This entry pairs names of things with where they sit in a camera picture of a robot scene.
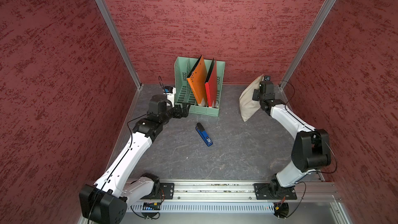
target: marbled gray surface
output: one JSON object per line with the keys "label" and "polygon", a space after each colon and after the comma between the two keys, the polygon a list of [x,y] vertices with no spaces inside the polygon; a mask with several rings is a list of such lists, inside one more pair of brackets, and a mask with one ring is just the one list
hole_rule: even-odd
{"label": "marbled gray surface", "polygon": [[[130,178],[149,172],[163,179],[269,180],[291,160],[293,138],[265,112],[243,122],[239,96],[246,86],[223,85],[219,117],[190,114],[171,119],[145,152]],[[159,85],[146,84],[133,118],[145,114]],[[201,122],[213,145],[207,147],[195,130]],[[318,180],[317,175],[306,180]]]}

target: blue stapler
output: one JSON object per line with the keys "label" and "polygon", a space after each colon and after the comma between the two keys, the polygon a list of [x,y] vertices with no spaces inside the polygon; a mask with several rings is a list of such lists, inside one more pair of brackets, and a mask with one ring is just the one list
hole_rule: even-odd
{"label": "blue stapler", "polygon": [[206,143],[207,146],[211,146],[213,144],[213,142],[207,135],[207,133],[201,123],[196,124],[196,131],[199,133],[200,137],[203,139],[203,141]]}

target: metal mounting plate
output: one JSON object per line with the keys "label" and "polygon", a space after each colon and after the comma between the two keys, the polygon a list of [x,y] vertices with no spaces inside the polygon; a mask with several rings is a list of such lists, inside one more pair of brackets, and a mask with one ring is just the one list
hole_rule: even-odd
{"label": "metal mounting plate", "polygon": [[[256,193],[256,199],[257,200],[276,200],[274,197],[271,196],[269,189],[266,185],[268,185],[268,183],[254,183],[253,184],[254,192]],[[294,190],[294,187],[291,187],[291,189],[286,191],[284,197],[286,200],[297,200],[296,191]]]}
{"label": "metal mounting plate", "polygon": [[165,200],[171,200],[173,199],[173,195],[174,195],[174,183],[160,183],[160,188],[159,190],[161,193],[161,196],[157,199],[153,199],[153,198],[146,198],[146,197],[142,197],[141,200],[163,200],[163,196]]}

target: vented metal panel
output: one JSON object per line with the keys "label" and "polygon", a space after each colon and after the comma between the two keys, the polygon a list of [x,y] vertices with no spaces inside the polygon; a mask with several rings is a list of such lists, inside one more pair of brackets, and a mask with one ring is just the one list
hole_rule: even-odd
{"label": "vented metal panel", "polygon": [[259,202],[163,202],[160,211],[143,207],[143,202],[136,202],[135,212],[196,212],[196,213],[274,213],[273,203]]}

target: red textured wall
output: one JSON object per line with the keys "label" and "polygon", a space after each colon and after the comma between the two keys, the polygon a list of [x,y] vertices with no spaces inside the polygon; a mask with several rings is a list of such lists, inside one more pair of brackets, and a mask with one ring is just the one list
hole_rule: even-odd
{"label": "red textured wall", "polygon": [[135,91],[94,0],[0,0],[0,222],[75,224]]}
{"label": "red textured wall", "polygon": [[295,112],[330,134],[355,223],[398,223],[398,0],[337,0],[291,83]]}
{"label": "red textured wall", "polygon": [[177,56],[226,61],[224,83],[282,79],[324,0],[105,0],[143,83]]}

